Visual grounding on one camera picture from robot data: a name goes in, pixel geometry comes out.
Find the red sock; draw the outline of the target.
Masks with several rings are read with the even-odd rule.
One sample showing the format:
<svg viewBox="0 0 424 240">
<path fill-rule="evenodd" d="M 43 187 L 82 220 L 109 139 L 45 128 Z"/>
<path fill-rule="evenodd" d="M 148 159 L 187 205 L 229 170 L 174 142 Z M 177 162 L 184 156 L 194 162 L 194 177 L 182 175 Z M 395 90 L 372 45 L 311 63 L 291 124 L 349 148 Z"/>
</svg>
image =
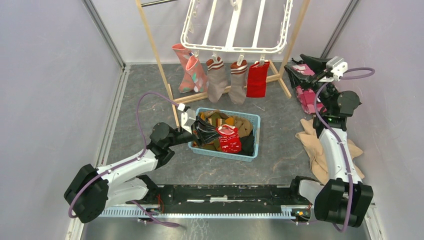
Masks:
<svg viewBox="0 0 424 240">
<path fill-rule="evenodd" d="M 247 98 L 263 98 L 266 96 L 267 76 L 270 62 L 265 60 L 263 64 L 259 61 L 249 67 L 247 75 Z"/>
<path fill-rule="evenodd" d="M 218 140 L 224 153 L 236 154 L 242 150 L 239 130 L 235 126 L 223 124 L 216 128 Z"/>
</svg>

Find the pink sock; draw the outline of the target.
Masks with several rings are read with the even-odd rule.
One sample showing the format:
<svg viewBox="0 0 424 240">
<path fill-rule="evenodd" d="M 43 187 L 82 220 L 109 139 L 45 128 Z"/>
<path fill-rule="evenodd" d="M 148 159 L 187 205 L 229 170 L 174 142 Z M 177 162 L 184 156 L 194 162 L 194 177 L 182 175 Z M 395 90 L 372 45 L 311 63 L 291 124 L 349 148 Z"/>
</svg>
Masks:
<svg viewBox="0 0 424 240">
<path fill-rule="evenodd" d="M 176 56 L 178 57 L 180 64 L 182 66 L 182 69 L 184 71 L 184 76 L 182 78 L 182 81 L 178 87 L 178 91 L 180 93 L 187 93 L 194 90 L 195 83 L 192 80 L 192 77 L 190 74 L 186 71 L 186 66 L 189 61 L 189 58 L 192 55 L 192 52 L 190 49 L 185 48 L 181 43 L 174 44 L 171 49 L 175 52 Z"/>
<path fill-rule="evenodd" d="M 191 81 L 194 83 L 193 90 L 196 93 L 204 93 L 208 90 L 208 77 L 197 57 L 191 55 L 188 58 L 185 70 L 189 74 Z"/>
</svg>

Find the grey brown striped sock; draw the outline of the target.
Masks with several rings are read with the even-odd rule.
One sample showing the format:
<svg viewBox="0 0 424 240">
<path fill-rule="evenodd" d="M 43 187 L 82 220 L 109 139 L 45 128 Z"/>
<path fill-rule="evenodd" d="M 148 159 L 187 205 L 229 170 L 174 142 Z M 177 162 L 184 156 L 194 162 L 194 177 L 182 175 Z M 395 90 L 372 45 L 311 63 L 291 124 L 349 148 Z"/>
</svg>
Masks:
<svg viewBox="0 0 424 240">
<path fill-rule="evenodd" d="M 217 103 L 228 85 L 226 69 L 223 60 L 218 56 L 206 62 L 208 78 L 208 99 Z"/>
</svg>

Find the white clip hanger frame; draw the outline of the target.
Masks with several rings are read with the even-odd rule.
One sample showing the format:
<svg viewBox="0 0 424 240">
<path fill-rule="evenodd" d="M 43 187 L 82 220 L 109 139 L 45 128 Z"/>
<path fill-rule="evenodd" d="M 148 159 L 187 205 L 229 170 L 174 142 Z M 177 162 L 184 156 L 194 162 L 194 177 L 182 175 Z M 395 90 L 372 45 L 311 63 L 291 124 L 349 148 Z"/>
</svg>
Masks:
<svg viewBox="0 0 424 240">
<path fill-rule="evenodd" d="M 275 46 L 265 47 L 259 46 L 259 38 L 263 20 L 265 16 L 265 7 L 267 4 L 266 0 L 259 2 L 258 13 L 253 17 L 254 20 L 254 32 L 251 45 L 248 46 L 236 46 L 235 40 L 237 36 L 237 30 L 241 22 L 241 15 L 243 7 L 247 5 L 246 0 L 230 0 L 229 5 L 231 8 L 231 16 L 229 19 L 229 26 L 225 37 L 225 43 L 223 44 L 210 44 L 209 38 L 212 35 L 212 26 L 216 16 L 217 0 L 213 0 L 210 6 L 210 12 L 207 17 L 206 27 L 204 29 L 203 39 L 200 43 L 193 43 L 189 40 L 189 36 L 195 33 L 194 19 L 198 16 L 198 7 L 201 5 L 200 0 L 191 0 L 188 5 L 187 14 L 184 20 L 183 29 L 180 35 L 180 43 L 183 47 L 190 49 L 194 52 L 197 57 L 200 51 L 207 51 L 211 53 L 213 58 L 218 57 L 218 53 L 231 53 L 238 54 L 239 57 L 237 62 L 240 64 L 246 55 L 259 55 L 260 62 L 265 61 L 267 55 L 281 54 L 288 44 L 287 36 L 290 27 L 291 13 L 293 9 L 293 1 L 285 0 L 283 4 L 283 15 L 280 27 L 278 29 L 278 38 Z"/>
</svg>

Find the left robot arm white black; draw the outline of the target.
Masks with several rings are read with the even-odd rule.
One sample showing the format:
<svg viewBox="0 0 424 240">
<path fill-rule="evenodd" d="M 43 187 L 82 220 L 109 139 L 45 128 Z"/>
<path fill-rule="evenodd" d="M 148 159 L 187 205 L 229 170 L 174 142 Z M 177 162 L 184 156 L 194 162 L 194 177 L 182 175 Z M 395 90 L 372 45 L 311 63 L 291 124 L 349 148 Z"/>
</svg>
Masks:
<svg viewBox="0 0 424 240">
<path fill-rule="evenodd" d="M 165 122 L 155 124 L 150 143 L 132 156 L 102 167 L 82 166 L 64 193 L 69 204 L 68 216 L 88 223 L 117 204 L 138 200 L 153 203 L 157 190 L 141 179 L 142 174 L 166 165 L 175 155 L 173 146 L 189 142 L 202 146 L 220 137 L 217 127 L 198 116 L 184 112 L 181 118 L 187 122 L 178 128 Z"/>
</svg>

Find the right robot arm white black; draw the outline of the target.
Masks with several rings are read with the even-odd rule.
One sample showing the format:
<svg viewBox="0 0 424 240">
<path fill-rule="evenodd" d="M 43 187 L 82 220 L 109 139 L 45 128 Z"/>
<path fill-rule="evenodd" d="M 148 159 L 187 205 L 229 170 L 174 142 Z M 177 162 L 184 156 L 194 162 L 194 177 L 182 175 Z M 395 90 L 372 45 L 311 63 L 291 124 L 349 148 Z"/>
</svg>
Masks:
<svg viewBox="0 0 424 240">
<path fill-rule="evenodd" d="M 321 185 L 297 176 L 290 184 L 288 196 L 295 204 L 308 200 L 314 205 L 314 216 L 318 221 L 332 223 L 343 233 L 348 227 L 358 228 L 362 224 L 374 192 L 370 185 L 363 184 L 348 148 L 347 119 L 361 105 L 360 98 L 354 91 L 339 91 L 333 82 L 347 79 L 344 74 L 354 71 L 367 73 L 350 76 L 351 80 L 367 78 L 375 70 L 371 67 L 350 69 L 339 56 L 318 58 L 301 54 L 300 58 L 313 75 L 300 73 L 290 64 L 284 69 L 293 88 L 311 89 L 315 93 L 312 126 L 323 147 L 328 181 Z"/>
</svg>

